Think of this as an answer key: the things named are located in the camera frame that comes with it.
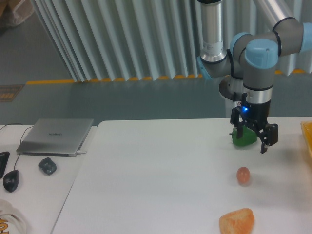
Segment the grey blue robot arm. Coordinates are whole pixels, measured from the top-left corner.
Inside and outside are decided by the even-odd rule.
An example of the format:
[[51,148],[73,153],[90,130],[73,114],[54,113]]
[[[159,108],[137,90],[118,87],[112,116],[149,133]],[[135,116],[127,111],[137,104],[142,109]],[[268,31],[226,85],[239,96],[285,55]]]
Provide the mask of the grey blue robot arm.
[[278,141],[278,125],[267,121],[278,59],[312,48],[312,25],[300,23],[282,0],[257,0],[270,32],[236,34],[223,40],[223,1],[200,2],[203,47],[198,57],[209,78],[223,77],[220,94],[232,101],[230,123],[236,138],[247,131],[261,140],[261,153]]

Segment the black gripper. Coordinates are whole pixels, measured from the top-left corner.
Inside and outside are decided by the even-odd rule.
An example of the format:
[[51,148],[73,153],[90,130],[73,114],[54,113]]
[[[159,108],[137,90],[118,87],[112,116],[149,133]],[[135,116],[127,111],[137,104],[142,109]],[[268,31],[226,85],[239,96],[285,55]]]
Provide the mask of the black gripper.
[[243,124],[254,127],[256,135],[261,140],[260,153],[267,152],[269,146],[278,142],[279,126],[267,122],[271,101],[252,103],[247,101],[248,94],[241,96],[241,105],[232,109],[230,123],[236,128],[236,138],[243,136]]

